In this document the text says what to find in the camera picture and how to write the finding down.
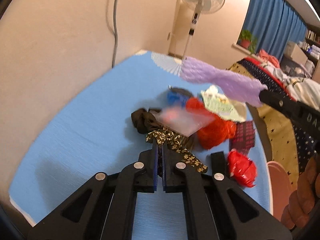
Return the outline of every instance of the purple fluffy cloth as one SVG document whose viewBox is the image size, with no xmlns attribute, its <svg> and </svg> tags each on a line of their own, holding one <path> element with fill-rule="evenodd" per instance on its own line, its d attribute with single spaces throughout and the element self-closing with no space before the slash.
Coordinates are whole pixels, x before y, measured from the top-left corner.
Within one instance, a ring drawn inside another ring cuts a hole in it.
<svg viewBox="0 0 320 240">
<path fill-rule="evenodd" d="M 191 83 L 211 83 L 221 87 L 224 94 L 239 102 L 248 102 L 255 107 L 262 106 L 259 94 L 268 89 L 257 79 L 252 79 L 228 70 L 220 70 L 197 60 L 187 57 L 181 65 L 180 77 Z"/>
</svg>

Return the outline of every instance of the blue curtain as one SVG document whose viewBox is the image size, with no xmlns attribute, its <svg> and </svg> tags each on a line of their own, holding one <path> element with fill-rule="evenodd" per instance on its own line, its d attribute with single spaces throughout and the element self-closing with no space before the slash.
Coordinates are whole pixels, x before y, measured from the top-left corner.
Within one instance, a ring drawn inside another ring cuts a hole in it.
<svg viewBox="0 0 320 240">
<path fill-rule="evenodd" d="M 303 41 L 306 26 L 285 0 L 250 0 L 243 29 L 258 39 L 256 51 L 282 59 L 288 41 Z"/>
</svg>

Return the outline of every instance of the blue tabletop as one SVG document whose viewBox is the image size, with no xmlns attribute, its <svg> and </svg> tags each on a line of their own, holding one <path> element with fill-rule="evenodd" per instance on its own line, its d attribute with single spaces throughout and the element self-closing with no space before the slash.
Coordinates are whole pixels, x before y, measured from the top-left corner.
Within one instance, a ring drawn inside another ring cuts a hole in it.
<svg viewBox="0 0 320 240">
<path fill-rule="evenodd" d="M 139 153 L 152 145 L 133 127 L 131 113 L 141 107 L 166 107 L 168 85 L 195 95 L 210 86 L 185 82 L 176 75 L 179 69 L 172 57 L 146 52 L 130 57 L 88 86 L 32 144 L 10 186 L 11 199 L 38 223 L 95 173 L 113 174 L 137 161 Z M 247 119 L 252 119 L 249 111 Z M 257 165 L 258 176 L 256 186 L 245 192 L 269 211 L 266 158 L 255 134 L 249 157 Z M 210 153 L 227 153 L 228 147 L 225 141 L 193 153 L 210 167 Z M 165 194 L 161 183 L 159 179 L 154 194 L 138 194 L 133 240 L 187 239 L 182 194 Z"/>
</svg>

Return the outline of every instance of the window sill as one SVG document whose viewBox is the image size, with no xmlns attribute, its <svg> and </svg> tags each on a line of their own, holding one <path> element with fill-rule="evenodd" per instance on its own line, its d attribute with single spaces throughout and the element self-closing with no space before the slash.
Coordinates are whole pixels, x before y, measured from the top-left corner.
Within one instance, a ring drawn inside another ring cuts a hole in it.
<svg viewBox="0 0 320 240">
<path fill-rule="evenodd" d="M 234 49 L 237 49 L 237 50 L 239 50 L 240 52 L 246 54 L 247 56 L 250 56 L 250 57 L 258 60 L 258 61 L 261 62 L 261 63 L 264 63 L 264 62 L 265 62 L 262 58 L 258 57 L 258 56 L 255 55 L 255 54 L 252 54 L 250 51 L 248 51 L 247 49 L 241 47 L 240 45 L 236 44 L 235 42 L 232 44 L 232 47 L 233 47 Z"/>
</svg>

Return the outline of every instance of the silver screw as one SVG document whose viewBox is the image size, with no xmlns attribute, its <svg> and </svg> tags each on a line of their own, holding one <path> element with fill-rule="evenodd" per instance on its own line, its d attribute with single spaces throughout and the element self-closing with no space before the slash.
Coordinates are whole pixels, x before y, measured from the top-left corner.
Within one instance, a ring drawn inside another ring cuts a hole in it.
<svg viewBox="0 0 320 240">
<path fill-rule="evenodd" d="M 106 175 L 102 172 L 96 174 L 96 179 L 97 180 L 104 180 L 106 178 Z"/>
<path fill-rule="evenodd" d="M 184 169 L 184 168 L 186 167 L 186 164 L 185 164 L 185 163 L 177 163 L 177 164 L 176 164 L 176 167 L 177 167 L 178 169 Z"/>
<path fill-rule="evenodd" d="M 136 162 L 134 165 L 133 165 L 136 169 L 142 169 L 144 164 L 141 163 L 141 162 Z"/>
<path fill-rule="evenodd" d="M 216 180 L 223 180 L 223 179 L 224 179 L 224 176 L 223 176 L 223 174 L 221 174 L 221 173 L 216 173 L 213 177 L 214 177 Z"/>
</svg>

